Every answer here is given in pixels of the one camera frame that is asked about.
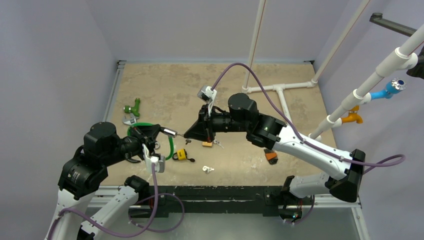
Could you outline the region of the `large brass padlock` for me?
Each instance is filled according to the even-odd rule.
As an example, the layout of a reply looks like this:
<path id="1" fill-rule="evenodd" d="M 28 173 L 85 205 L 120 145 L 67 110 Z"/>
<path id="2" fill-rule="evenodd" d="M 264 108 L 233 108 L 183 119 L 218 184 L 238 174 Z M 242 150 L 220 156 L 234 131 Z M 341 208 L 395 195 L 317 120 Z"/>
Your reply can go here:
<path id="1" fill-rule="evenodd" d="M 213 143 L 212 142 L 202 142 L 202 146 L 211 148 L 213 146 Z"/>

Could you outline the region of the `green cable lock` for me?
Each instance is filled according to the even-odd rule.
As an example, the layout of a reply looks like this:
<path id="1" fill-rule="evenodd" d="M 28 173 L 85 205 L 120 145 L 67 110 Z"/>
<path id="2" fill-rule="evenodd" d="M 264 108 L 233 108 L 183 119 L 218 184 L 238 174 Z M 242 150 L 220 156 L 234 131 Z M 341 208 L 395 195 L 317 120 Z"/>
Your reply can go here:
<path id="1" fill-rule="evenodd" d="M 156 124 L 147 123 L 147 122 L 139 122 L 139 123 L 135 123 L 133 125 L 136 125 L 136 126 L 149 126 L 149 125 L 156 125 Z M 173 138 L 175 138 L 177 136 L 178 132 L 175 131 L 175 130 L 172 130 L 170 128 L 161 126 L 160 133 L 163 133 L 163 134 L 167 135 L 167 137 L 168 137 L 170 152 L 169 152 L 169 155 L 165 159 L 166 160 L 169 160 L 169 159 L 172 158 L 172 155 L 175 153 L 175 146 L 174 146 Z"/>

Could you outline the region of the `small yellow padlock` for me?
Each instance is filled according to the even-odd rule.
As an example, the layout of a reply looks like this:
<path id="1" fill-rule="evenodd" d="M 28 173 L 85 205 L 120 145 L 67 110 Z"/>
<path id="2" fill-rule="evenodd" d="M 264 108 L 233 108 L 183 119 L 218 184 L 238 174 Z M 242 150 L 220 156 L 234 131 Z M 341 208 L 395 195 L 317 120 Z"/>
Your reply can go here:
<path id="1" fill-rule="evenodd" d="M 191 163 L 195 163 L 196 160 L 194 158 L 188 157 L 187 151 L 182 148 L 177 150 L 171 157 L 174 161 L 189 161 Z"/>

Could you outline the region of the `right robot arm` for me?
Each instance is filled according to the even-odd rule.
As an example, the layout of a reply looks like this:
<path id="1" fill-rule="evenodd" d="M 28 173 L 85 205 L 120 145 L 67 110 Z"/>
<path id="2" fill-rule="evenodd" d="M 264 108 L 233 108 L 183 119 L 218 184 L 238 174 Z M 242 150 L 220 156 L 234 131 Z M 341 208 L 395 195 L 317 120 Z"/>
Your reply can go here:
<path id="1" fill-rule="evenodd" d="M 212 142 L 216 133 L 245 132 L 253 145 L 282 152 L 311 164 L 322 173 L 286 178 L 280 196 L 288 204 L 312 195 L 330 194 L 348 203 L 357 201 L 364 174 L 365 153 L 339 150 L 305 135 L 297 136 L 293 127 L 273 116 L 262 114 L 257 103 L 245 93 L 233 94 L 228 99 L 228 111 L 206 104 L 198 112 L 194 124 L 184 138 Z"/>

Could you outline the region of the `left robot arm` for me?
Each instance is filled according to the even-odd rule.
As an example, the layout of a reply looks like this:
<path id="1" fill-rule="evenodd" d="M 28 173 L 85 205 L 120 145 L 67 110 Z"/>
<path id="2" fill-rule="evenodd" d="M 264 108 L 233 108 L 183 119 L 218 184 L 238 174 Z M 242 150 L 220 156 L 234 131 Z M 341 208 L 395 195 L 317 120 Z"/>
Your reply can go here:
<path id="1" fill-rule="evenodd" d="M 120 137 L 111 122 L 94 124 L 84 135 L 83 144 L 63 167 L 58 180 L 55 212 L 46 234 L 48 240 L 98 240 L 102 235 L 130 239 L 146 232 L 159 206 L 159 187 L 132 175 L 118 193 L 93 216 L 86 210 L 108 177 L 108 167 L 139 156 L 147 163 L 152 174 L 164 170 L 165 158 L 156 153 L 156 139 L 161 132 L 159 124 L 134 124 L 129 134 Z M 111 230 L 117 217 L 129 211 L 133 204 L 142 205 L 153 200 L 153 207 L 144 226 L 134 233 Z"/>

